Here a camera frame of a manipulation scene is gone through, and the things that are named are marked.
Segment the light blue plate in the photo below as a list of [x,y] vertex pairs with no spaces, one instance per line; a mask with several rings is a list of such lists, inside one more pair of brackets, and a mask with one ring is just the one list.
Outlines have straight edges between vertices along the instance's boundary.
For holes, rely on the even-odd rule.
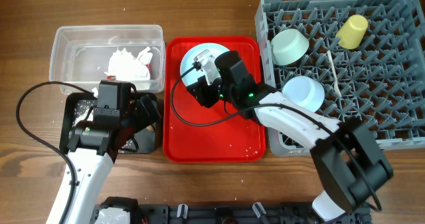
[[[201,64],[211,62],[215,64],[215,60],[221,54],[228,52],[229,49],[217,43],[203,43],[191,48],[183,57],[180,65],[180,75],[183,75],[190,68],[193,68],[193,63],[199,59]],[[185,86],[190,86],[198,81],[198,79],[205,75],[203,70],[192,70],[186,74],[182,81]]]

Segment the red snack wrapper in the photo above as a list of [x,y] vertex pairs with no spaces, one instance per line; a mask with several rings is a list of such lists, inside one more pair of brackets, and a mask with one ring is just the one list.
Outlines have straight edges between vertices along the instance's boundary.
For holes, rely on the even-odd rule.
[[149,69],[145,65],[138,63],[111,64],[105,74],[109,80],[133,81],[150,79]]

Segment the mint green bowl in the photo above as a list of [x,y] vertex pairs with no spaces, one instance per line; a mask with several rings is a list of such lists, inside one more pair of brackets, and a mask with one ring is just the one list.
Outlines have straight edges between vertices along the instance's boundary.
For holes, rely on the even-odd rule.
[[308,50],[309,40],[297,29],[279,32],[271,42],[273,63],[286,66],[299,60]]

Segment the white paper napkin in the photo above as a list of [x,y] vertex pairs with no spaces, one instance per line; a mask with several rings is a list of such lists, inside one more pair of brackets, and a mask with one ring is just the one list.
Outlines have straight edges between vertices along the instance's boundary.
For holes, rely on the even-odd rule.
[[149,90],[152,58],[151,47],[144,48],[137,56],[132,55],[126,48],[117,48],[112,53],[104,74],[110,80],[131,82],[136,85],[137,90]]

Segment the small light blue bowl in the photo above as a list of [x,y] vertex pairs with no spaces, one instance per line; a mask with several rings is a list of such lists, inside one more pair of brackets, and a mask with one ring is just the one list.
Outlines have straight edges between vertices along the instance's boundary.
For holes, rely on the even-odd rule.
[[283,96],[311,112],[319,110],[325,99],[323,86],[307,76],[296,76],[288,80],[282,88]]

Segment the white plastic spoon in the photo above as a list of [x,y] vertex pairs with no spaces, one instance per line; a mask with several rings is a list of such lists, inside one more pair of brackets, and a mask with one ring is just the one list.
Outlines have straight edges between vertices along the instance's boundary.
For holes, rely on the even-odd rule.
[[331,51],[327,51],[327,58],[328,58],[328,61],[329,61],[330,67],[331,67],[331,71],[332,71],[332,74],[333,74],[333,78],[334,78],[333,89],[334,89],[337,97],[341,98],[342,95],[341,95],[341,91],[339,89],[337,73],[336,73],[336,70],[335,70],[335,65],[334,65],[334,62],[333,62],[333,57],[332,57]]

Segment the yellow plastic cup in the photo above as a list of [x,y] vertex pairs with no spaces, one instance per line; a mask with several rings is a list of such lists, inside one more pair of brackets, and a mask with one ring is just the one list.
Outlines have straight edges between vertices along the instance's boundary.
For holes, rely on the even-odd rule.
[[339,46],[344,49],[357,48],[369,26],[368,20],[362,15],[352,15],[338,30]]

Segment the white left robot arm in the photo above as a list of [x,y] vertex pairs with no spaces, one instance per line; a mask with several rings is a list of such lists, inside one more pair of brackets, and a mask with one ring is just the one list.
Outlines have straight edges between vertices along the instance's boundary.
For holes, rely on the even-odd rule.
[[111,104],[98,100],[93,119],[71,129],[66,156],[70,163],[47,222],[88,223],[119,150],[159,119],[153,94],[131,93]]

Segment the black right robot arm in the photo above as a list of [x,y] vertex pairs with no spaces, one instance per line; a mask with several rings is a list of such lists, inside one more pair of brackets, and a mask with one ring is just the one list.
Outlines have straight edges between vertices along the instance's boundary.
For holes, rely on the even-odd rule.
[[358,118],[342,122],[290,102],[274,87],[256,82],[237,51],[216,55],[205,49],[184,58],[180,74],[201,106],[229,102],[238,115],[309,150],[323,186],[312,203],[321,220],[330,222],[352,213],[370,197],[375,201],[372,208],[381,211],[376,191],[393,177],[393,168]]

